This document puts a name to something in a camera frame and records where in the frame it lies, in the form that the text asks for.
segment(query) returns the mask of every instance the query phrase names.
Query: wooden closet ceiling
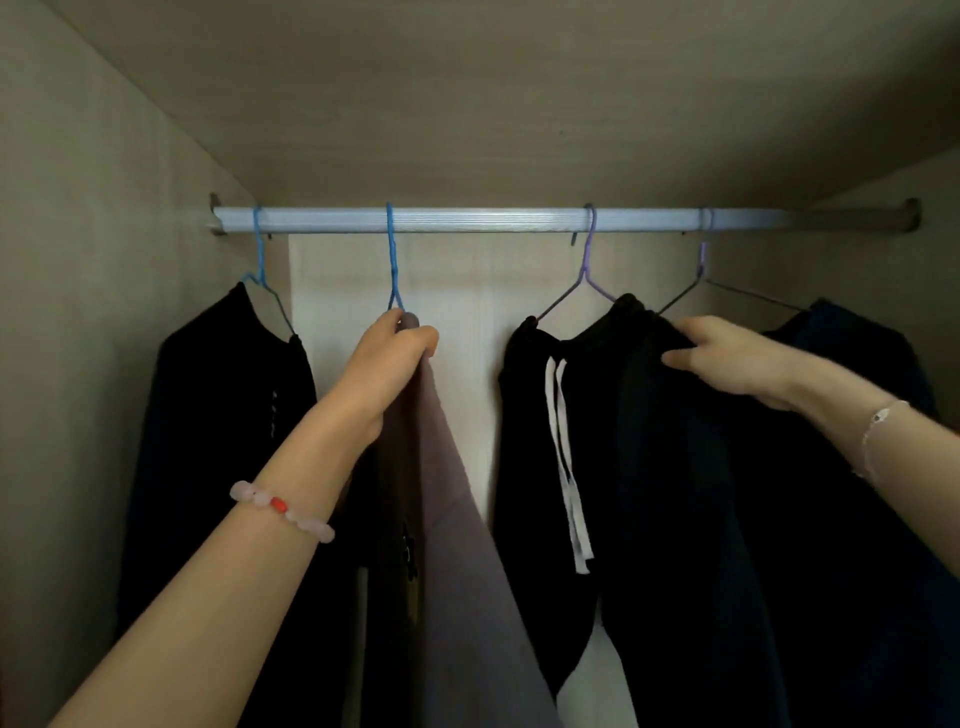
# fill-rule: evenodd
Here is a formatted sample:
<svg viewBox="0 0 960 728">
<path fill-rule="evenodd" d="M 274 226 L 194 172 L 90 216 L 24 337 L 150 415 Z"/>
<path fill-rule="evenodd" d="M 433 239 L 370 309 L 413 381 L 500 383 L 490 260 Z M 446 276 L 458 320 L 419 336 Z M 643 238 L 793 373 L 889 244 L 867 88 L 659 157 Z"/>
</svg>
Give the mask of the wooden closet ceiling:
<svg viewBox="0 0 960 728">
<path fill-rule="evenodd" d="M 48 0 L 265 204 L 804 204 L 960 141 L 958 0 Z"/>
</svg>

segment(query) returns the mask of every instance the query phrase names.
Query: pink beaded bracelet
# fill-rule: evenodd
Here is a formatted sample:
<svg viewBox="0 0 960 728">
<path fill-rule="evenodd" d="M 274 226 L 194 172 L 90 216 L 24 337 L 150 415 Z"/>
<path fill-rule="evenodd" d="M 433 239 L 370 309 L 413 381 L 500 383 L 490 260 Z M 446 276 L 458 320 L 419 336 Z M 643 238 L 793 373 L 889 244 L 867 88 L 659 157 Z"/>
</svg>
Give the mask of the pink beaded bracelet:
<svg viewBox="0 0 960 728">
<path fill-rule="evenodd" d="M 233 487 L 230 488 L 230 497 L 237 502 L 248 500 L 252 502 L 253 505 L 261 508 L 270 506 L 301 531 L 312 533 L 320 539 L 321 544 L 329 544 L 336 535 L 327 523 L 324 523 L 320 519 L 311 519 L 308 516 L 301 516 L 298 513 L 294 513 L 283 498 L 271 496 L 266 491 L 258 490 L 246 480 L 241 480 L 239 483 L 233 484 Z"/>
</svg>

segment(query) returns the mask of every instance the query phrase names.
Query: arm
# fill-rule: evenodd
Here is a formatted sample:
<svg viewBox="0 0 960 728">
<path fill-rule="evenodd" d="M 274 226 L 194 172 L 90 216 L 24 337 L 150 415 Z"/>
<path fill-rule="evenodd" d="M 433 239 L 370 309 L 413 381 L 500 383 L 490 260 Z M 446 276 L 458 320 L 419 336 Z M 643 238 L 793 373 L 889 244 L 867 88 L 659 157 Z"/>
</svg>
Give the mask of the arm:
<svg viewBox="0 0 960 728">
<path fill-rule="evenodd" d="M 329 518 L 383 411 L 436 348 L 433 328 L 395 333 L 399 316 L 389 311 L 368 329 L 340 381 L 256 484 L 304 514 Z M 190 507 L 176 483 L 170 497 Z M 51 725 L 235 725 L 316 548 L 313 536 L 276 514 L 235 506 Z M 323 651 L 306 659 L 322 660 Z"/>
<path fill-rule="evenodd" d="M 855 470 L 870 475 L 883 499 L 960 577 L 960 437 L 900 405 L 871 429 L 865 453 L 871 418 L 897 400 L 889 392 L 723 319 L 683 319 L 677 328 L 697 346 L 665 353 L 664 364 L 722 392 L 806 417 Z"/>
</svg>

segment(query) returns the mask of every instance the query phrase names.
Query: forearm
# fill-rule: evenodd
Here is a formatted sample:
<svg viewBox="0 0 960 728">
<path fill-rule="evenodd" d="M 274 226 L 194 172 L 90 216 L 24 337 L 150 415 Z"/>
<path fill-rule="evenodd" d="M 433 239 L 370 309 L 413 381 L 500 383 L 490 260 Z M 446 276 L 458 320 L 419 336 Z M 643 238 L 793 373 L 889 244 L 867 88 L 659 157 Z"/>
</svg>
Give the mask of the forearm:
<svg viewBox="0 0 960 728">
<path fill-rule="evenodd" d="M 816 425 L 859 473 L 873 415 L 897 398 L 832 362 L 798 354 L 781 398 Z M 870 431 L 871 481 L 914 532 L 960 576 L 960 437 L 898 405 Z"/>
<path fill-rule="evenodd" d="M 370 427 L 325 398 L 256 484 L 326 520 Z M 176 483 L 170 497 L 190 507 Z M 234 507 L 52 725 L 235 725 L 316 548 L 276 513 Z"/>
</svg>

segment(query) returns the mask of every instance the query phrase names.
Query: hand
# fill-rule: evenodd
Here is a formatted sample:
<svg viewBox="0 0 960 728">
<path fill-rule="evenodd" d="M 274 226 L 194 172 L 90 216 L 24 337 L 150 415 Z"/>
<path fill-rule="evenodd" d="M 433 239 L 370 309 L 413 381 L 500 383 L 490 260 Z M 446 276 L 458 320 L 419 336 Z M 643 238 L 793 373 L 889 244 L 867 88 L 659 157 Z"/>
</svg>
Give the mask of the hand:
<svg viewBox="0 0 960 728">
<path fill-rule="evenodd" d="M 373 322 L 331 392 L 369 421 L 370 442 L 380 434 L 384 410 L 410 381 L 423 354 L 433 356 L 440 340 L 433 327 L 397 331 L 402 315 L 392 308 Z"/>
<path fill-rule="evenodd" d="M 676 327 L 696 347 L 665 352 L 668 367 L 692 372 L 721 392 L 751 395 L 774 409 L 792 408 L 790 382 L 809 354 L 716 316 L 681 319 Z"/>
</svg>

